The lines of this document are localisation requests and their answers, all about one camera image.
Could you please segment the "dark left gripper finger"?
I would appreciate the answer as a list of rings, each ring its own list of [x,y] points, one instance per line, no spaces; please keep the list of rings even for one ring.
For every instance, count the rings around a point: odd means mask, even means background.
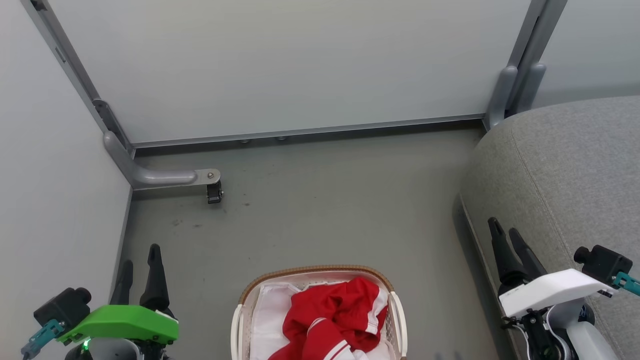
[[[169,290],[162,261],[162,250],[158,244],[151,244],[147,264],[149,272],[139,304],[146,309],[161,312],[174,318],[173,312],[169,309]]]
[[[133,284],[133,262],[132,260],[125,260],[119,267],[115,286],[110,297],[110,305],[129,305],[130,304],[130,290]]]

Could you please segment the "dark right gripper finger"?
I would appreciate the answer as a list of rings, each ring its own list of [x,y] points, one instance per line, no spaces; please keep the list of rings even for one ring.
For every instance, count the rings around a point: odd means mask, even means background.
[[[528,282],[529,276],[510,248],[507,233],[498,219],[489,218],[487,225],[491,234],[491,244],[500,282],[497,294],[502,296]]]
[[[544,268],[538,257],[533,250],[526,244],[521,233],[516,228],[510,228],[509,237],[512,243],[513,249],[519,259],[521,260],[522,267],[531,279],[537,279],[541,276],[547,275],[547,270]]]

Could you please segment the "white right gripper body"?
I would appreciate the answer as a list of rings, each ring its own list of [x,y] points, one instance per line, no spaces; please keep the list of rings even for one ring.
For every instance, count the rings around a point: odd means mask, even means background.
[[[576,269],[532,278],[523,268],[505,268],[499,271],[499,281],[503,330],[595,331],[595,323],[583,313],[586,299],[618,292]]]

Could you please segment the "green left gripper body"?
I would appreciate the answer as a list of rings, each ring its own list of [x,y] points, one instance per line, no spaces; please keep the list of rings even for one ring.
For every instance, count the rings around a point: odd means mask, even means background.
[[[179,338],[179,322],[139,305],[104,305],[57,338],[93,360],[163,360]]]

